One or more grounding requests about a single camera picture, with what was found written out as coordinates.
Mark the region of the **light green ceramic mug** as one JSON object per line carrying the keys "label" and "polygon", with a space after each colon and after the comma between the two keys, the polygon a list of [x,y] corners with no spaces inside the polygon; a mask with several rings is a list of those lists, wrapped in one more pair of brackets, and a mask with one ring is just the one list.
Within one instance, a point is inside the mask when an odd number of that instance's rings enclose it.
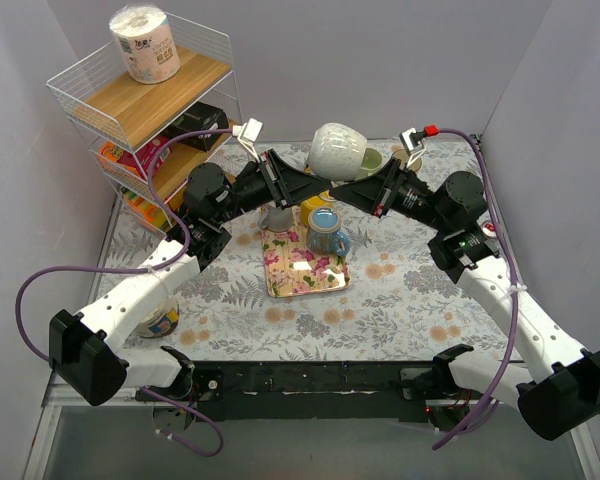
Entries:
{"label": "light green ceramic mug", "polygon": [[362,180],[374,175],[382,167],[382,165],[383,157],[381,153],[374,148],[367,147],[355,180]]}

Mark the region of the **cream mug with black handle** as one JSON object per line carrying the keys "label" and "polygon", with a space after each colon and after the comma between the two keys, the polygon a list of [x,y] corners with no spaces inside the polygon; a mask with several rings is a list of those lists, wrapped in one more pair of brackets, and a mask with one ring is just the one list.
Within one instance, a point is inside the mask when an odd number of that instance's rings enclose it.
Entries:
{"label": "cream mug with black handle", "polygon": [[400,162],[400,167],[405,170],[418,172],[422,167],[421,157],[417,156],[415,159],[412,159],[404,149],[395,151],[391,158],[398,160]]}

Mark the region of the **white grey mug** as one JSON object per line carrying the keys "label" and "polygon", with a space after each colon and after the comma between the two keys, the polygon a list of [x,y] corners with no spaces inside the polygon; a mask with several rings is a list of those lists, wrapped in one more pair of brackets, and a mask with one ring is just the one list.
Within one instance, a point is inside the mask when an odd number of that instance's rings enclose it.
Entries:
{"label": "white grey mug", "polygon": [[326,123],[314,133],[306,165],[318,177],[353,181],[367,144],[367,138],[357,130],[340,123]]}

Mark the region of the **blue glazed mug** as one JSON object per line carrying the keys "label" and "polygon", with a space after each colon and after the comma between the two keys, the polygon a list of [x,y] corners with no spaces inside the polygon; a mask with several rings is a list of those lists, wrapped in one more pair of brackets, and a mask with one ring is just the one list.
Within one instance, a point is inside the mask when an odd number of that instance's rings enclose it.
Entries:
{"label": "blue glazed mug", "polygon": [[350,251],[350,241],[341,229],[340,214],[331,207],[314,209],[308,217],[306,245],[317,255],[345,257]]}

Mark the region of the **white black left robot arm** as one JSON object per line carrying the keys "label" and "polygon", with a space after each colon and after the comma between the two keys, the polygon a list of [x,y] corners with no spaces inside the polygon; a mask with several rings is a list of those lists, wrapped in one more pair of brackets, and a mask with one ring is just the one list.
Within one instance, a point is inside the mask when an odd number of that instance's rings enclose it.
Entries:
{"label": "white black left robot arm", "polygon": [[88,404],[99,406],[127,387],[158,387],[173,400],[193,386],[190,361],[174,349],[125,349],[127,337],[183,283],[199,275],[231,238],[225,224],[269,203],[291,207],[331,186],[268,150],[235,180],[206,162],[189,174],[183,221],[141,265],[103,297],[76,313],[61,310],[49,325],[49,365]]}

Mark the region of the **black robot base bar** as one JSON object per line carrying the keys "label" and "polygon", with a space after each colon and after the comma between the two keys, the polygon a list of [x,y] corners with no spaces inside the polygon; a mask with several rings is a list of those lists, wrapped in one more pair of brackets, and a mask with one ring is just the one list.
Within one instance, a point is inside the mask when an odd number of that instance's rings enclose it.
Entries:
{"label": "black robot base bar", "polygon": [[461,419],[478,394],[440,384],[430,361],[206,361],[168,388],[138,392],[138,401],[165,396],[216,422],[228,420]]}

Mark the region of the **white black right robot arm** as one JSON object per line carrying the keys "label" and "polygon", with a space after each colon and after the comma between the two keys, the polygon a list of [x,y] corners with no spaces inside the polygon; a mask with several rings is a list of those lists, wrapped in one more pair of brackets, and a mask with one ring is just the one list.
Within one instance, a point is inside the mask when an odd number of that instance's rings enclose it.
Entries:
{"label": "white black right robot arm", "polygon": [[493,360],[465,344],[437,354],[429,371],[405,381],[407,388],[455,397],[465,390],[516,408],[545,440],[554,440],[600,414],[600,350],[575,340],[514,279],[514,270],[484,235],[484,186],[476,175],[450,174],[436,191],[390,161],[363,180],[337,186],[332,196],[376,217],[395,211],[431,227],[435,265],[512,340],[522,366]]}

